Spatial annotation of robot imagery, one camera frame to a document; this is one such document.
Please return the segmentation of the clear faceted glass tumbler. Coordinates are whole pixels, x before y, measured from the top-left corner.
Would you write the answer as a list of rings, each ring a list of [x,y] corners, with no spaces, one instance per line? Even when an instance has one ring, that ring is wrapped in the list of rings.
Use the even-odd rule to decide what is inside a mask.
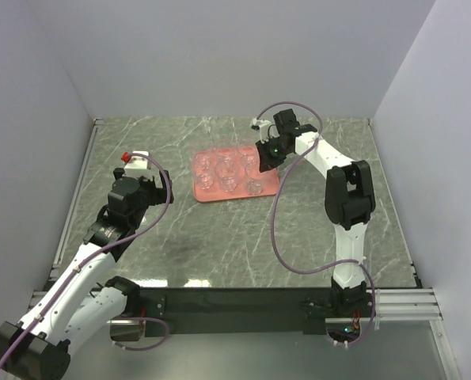
[[[255,168],[245,169],[244,189],[249,196],[258,196],[262,193],[264,179],[262,173]]]
[[[192,167],[196,172],[212,169],[213,158],[211,149],[194,150],[192,152]]]
[[[238,177],[235,175],[220,177],[218,186],[224,192],[233,192],[238,186]]]
[[[240,164],[244,169],[251,169],[258,159],[257,149],[254,145],[240,145],[237,147],[240,156]]]
[[[200,170],[195,173],[194,183],[199,190],[208,190],[214,181],[214,174],[210,170]]]
[[[215,165],[215,174],[219,179],[236,178],[239,173],[239,164],[232,158],[220,158]]]

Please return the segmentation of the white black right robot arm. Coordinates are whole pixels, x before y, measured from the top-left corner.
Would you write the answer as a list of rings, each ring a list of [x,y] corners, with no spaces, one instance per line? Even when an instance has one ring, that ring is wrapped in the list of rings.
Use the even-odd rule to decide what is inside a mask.
[[[325,179],[325,212],[333,224],[336,259],[327,298],[306,302],[309,310],[326,317],[352,316],[374,306],[368,290],[374,286],[364,261],[367,225],[376,202],[370,165],[342,154],[321,135],[323,127],[301,124],[292,109],[277,112],[272,120],[253,119],[260,133],[256,143],[261,173],[283,164],[290,154],[308,161]]]

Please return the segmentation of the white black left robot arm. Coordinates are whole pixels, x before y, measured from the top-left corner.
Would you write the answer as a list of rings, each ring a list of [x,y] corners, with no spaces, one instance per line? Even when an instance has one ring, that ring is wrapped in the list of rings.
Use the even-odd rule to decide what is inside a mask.
[[[0,326],[0,371],[20,379],[61,379],[74,353],[106,322],[155,322],[169,334],[169,325],[147,317],[141,287],[120,276],[83,300],[98,279],[122,257],[145,230],[141,222],[151,206],[168,207],[173,186],[167,170],[159,172],[161,187],[149,173],[114,171],[108,202],[89,226],[82,244],[64,273],[44,297],[19,321]]]

